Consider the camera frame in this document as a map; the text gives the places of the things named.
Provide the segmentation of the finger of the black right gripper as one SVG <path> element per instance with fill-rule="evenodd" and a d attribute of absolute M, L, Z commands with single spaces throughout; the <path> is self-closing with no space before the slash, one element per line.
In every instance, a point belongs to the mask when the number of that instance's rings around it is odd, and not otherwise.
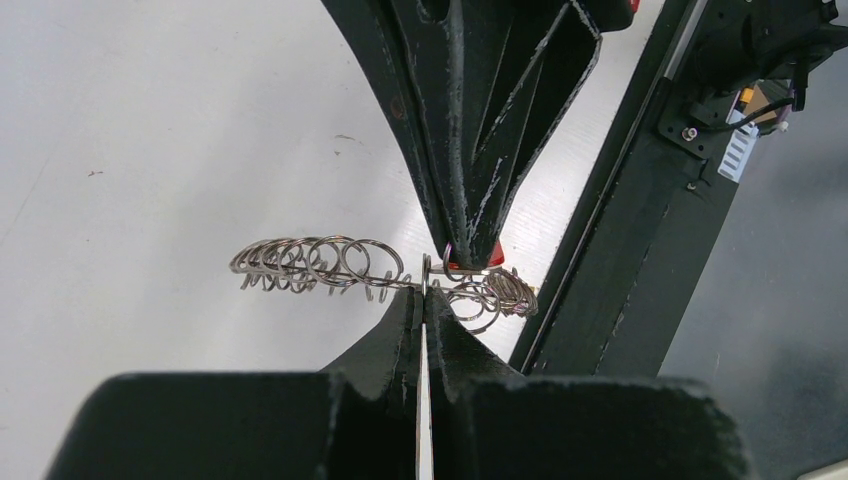
<path fill-rule="evenodd" d="M 410 48 L 426 24 L 420 1 L 325 1 L 324 8 L 351 48 L 400 148 L 438 252 L 472 267 L 472 250 L 455 217 L 450 183 L 437 168 L 427 132 L 421 80 Z"/>
<path fill-rule="evenodd" d="M 516 193 L 594 68 L 598 1 L 461 1 L 452 68 L 450 200 L 490 263 Z"/>

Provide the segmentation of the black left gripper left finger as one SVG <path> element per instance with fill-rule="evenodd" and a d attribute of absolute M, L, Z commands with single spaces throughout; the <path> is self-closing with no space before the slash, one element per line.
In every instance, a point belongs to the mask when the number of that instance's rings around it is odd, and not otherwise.
<path fill-rule="evenodd" d="M 322 369 L 333 383 L 329 479 L 416 476 L 422 296 L 398 290 L 380 321 Z"/>

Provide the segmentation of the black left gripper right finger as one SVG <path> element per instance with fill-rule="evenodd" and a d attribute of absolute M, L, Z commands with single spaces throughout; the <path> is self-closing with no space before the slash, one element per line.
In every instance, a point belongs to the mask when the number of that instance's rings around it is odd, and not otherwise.
<path fill-rule="evenodd" d="M 423 308 L 434 477 L 475 479 L 477 432 L 470 395 L 480 383 L 500 383 L 521 374 L 460 324 L 445 293 L 429 291 Z"/>

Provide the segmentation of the metal disc keyring with rings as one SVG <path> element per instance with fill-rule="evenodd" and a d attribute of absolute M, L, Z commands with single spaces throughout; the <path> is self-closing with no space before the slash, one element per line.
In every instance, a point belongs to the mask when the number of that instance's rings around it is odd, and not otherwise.
<path fill-rule="evenodd" d="M 404 288 L 441 293 L 472 334 L 485 332 L 502 318 L 526 319 L 538 312 L 535 288 L 516 269 L 462 269 L 451 254 L 449 246 L 437 260 L 423 254 L 420 268 L 410 271 L 394 248 L 375 239 L 283 237 L 242 248 L 228 268 L 242 278 L 242 290 L 303 294 L 324 288 L 330 296 L 342 296 L 360 288 L 369 302 L 378 303 Z"/>

